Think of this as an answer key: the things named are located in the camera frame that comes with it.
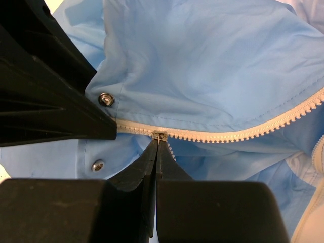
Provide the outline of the light blue zip jacket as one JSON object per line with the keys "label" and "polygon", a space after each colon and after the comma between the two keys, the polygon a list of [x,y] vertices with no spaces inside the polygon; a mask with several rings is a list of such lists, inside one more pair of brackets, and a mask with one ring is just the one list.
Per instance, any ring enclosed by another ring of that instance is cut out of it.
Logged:
{"label": "light blue zip jacket", "polygon": [[63,1],[114,141],[1,148],[5,178],[108,179],[154,130],[196,180],[265,183],[291,242],[323,242],[323,1]]}

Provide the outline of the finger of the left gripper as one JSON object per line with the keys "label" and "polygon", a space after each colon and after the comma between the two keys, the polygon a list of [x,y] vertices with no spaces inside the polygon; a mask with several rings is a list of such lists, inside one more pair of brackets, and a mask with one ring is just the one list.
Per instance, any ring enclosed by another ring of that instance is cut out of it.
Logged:
{"label": "finger of the left gripper", "polygon": [[96,74],[44,1],[1,1],[1,146],[114,140],[117,125],[85,97]]}

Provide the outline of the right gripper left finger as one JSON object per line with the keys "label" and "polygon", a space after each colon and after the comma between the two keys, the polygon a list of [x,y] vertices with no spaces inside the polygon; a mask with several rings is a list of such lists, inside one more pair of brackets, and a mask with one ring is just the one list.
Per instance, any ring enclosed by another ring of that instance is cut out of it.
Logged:
{"label": "right gripper left finger", "polygon": [[5,180],[1,242],[149,242],[157,149],[108,180]]}

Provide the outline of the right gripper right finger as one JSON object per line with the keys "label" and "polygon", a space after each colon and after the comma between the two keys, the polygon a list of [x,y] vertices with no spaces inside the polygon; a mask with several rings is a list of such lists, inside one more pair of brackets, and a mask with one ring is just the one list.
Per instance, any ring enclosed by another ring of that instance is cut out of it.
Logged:
{"label": "right gripper right finger", "polygon": [[167,142],[156,158],[159,242],[288,242],[271,190],[260,182],[195,181]]}

